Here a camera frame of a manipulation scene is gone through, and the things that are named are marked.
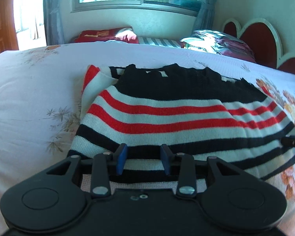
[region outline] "gray curtain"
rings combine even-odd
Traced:
[[[64,44],[64,30],[60,15],[60,0],[43,0],[47,45]]]
[[[214,5],[216,0],[200,0],[202,1],[193,30],[211,29],[214,19]]]

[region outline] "red stripe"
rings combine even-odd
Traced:
[[[241,127],[250,129],[263,129],[280,123],[286,114],[281,111],[277,117],[271,117],[265,121],[255,122],[243,122],[237,121],[233,118],[224,119],[205,119],[205,120],[194,120],[176,122],[170,124],[148,124],[148,123],[124,123],[111,117],[101,106],[92,104],[88,113],[100,118],[109,127],[113,128],[118,132],[125,134],[146,134],[146,133],[167,133],[177,132],[182,130],[193,130],[201,128],[215,128],[215,127]]]
[[[85,87],[90,83],[90,81],[98,74],[100,69],[96,66],[91,65],[89,69],[87,69],[87,73],[84,77],[83,91]]]
[[[269,106],[260,106],[255,110],[248,110],[246,108],[238,108],[227,110],[223,105],[214,105],[207,107],[197,106],[179,106],[179,107],[151,107],[144,105],[128,105],[114,99],[107,90],[101,92],[100,96],[114,109],[129,113],[129,114],[150,114],[150,115],[178,115],[188,113],[206,113],[206,112],[229,112],[231,115],[244,115],[250,113],[251,115],[261,115],[264,112],[272,112],[276,107],[276,103],[272,102]]]

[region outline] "red pillow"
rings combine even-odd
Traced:
[[[132,27],[121,27],[108,30],[85,30],[74,42],[96,42],[116,40],[139,44]]]

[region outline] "doorway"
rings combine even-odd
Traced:
[[[13,0],[13,11],[19,50],[46,46],[43,0]]]

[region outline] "striped mattress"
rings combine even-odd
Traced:
[[[177,42],[174,40],[166,40],[166,39],[156,39],[149,37],[138,37],[139,44],[149,44],[154,46],[165,46],[172,48],[181,48],[181,42]]]

